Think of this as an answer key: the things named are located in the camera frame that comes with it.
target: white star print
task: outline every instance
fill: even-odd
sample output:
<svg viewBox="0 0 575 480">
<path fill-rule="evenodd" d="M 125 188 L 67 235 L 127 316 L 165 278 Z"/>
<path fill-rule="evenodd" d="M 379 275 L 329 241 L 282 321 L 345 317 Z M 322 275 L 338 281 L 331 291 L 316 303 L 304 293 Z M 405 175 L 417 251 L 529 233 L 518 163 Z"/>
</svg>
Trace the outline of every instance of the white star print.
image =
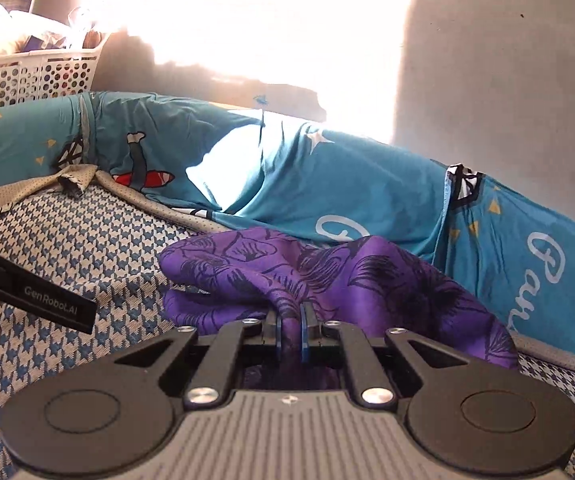
<svg viewBox="0 0 575 480">
<path fill-rule="evenodd" d="M 314 133 L 305 135 L 307 137 L 310 137 L 310 140 L 312 141 L 312 149 L 310 150 L 310 155 L 312 155 L 314 148 L 316 148 L 319 142 L 329 142 L 331 144 L 334 144 L 333 140 L 326 139 L 325 137 L 323 137 L 323 130 L 316 130 Z"/>
</svg>

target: circular pad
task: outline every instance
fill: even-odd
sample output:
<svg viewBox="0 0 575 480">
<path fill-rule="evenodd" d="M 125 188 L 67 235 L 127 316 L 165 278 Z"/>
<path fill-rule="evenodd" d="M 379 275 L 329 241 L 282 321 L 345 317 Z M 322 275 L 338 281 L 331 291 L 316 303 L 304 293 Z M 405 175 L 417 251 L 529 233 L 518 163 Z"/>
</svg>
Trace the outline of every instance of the circular pad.
<svg viewBox="0 0 575 480">
<path fill-rule="evenodd" d="M 145 370 L 87 365 L 19 391 L 0 414 L 3 442 L 25 468 L 47 476 L 101 475 L 144 458 L 174 421 Z"/>
<path fill-rule="evenodd" d="M 575 446 L 575 406 L 564 393 L 476 361 L 426 373 L 406 424 L 440 461 L 504 478 L 565 467 Z"/>
<path fill-rule="evenodd" d="M 54 397 L 45 407 L 45 418 L 63 433 L 93 433 L 114 422 L 120 408 L 120 401 L 105 392 L 74 390 Z"/>
<path fill-rule="evenodd" d="M 480 392 L 461 404 L 465 419 L 480 430 L 512 433 L 528 427 L 536 412 L 532 403 L 510 392 Z"/>
</svg>

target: gray ribbed plate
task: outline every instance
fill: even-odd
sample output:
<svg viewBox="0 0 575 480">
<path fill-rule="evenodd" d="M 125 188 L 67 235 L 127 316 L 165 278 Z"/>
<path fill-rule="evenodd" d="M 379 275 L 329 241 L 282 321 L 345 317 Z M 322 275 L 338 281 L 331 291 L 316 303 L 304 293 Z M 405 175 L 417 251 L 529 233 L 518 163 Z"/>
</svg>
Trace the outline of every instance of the gray ribbed plate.
<svg viewBox="0 0 575 480">
<path fill-rule="evenodd" d="M 16 480 L 34 478 L 20 472 Z M 393 415 L 343 392 L 239 391 L 187 415 L 169 444 L 120 480 L 429 480 L 474 478 L 429 459 Z M 543 480 L 568 476 L 552 471 Z"/>
</svg>

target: sunlight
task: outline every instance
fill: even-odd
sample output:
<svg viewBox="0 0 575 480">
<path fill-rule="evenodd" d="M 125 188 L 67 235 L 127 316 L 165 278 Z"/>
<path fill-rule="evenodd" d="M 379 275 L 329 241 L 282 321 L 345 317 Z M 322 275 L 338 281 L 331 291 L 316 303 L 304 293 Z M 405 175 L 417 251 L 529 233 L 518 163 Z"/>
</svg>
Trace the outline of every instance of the sunlight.
<svg viewBox="0 0 575 480">
<path fill-rule="evenodd" d="M 329 127 L 392 138 L 412 0 L 81 1 L 151 44 L 157 63 L 308 88 Z"/>
</svg>

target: beige dotted fabric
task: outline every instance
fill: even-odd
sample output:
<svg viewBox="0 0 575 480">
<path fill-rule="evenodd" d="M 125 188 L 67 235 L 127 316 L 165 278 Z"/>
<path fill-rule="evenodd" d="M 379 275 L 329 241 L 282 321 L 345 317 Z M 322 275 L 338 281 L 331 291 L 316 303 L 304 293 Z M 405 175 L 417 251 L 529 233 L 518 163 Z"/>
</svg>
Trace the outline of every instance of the beige dotted fabric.
<svg viewBox="0 0 575 480">
<path fill-rule="evenodd" d="M 33 195 L 40 190 L 48 189 L 57 186 L 59 178 L 67 178 L 76 183 L 81 190 L 85 190 L 89 185 L 94 174 L 96 173 L 96 166 L 92 164 L 79 164 L 76 166 L 68 166 L 59 173 L 42 176 L 37 178 L 29 178 L 0 186 L 0 214 L 5 213 L 12 209 L 21 200 Z"/>
<path fill-rule="evenodd" d="M 519 333 L 511 334 L 520 352 L 575 372 L 575 354 Z"/>
<path fill-rule="evenodd" d="M 180 213 L 166 205 L 149 200 L 136 189 L 123 186 L 122 184 L 117 184 L 112 176 L 109 173 L 106 173 L 106 171 L 97 171 L 96 180 L 113 195 L 122 198 L 126 202 L 137 206 L 139 209 L 146 211 L 155 217 L 167 220 L 168 222 L 172 222 L 176 225 L 181 225 L 201 233 L 222 233 L 224 231 L 231 231 L 229 227 L 225 227 L 213 220 Z"/>
</svg>

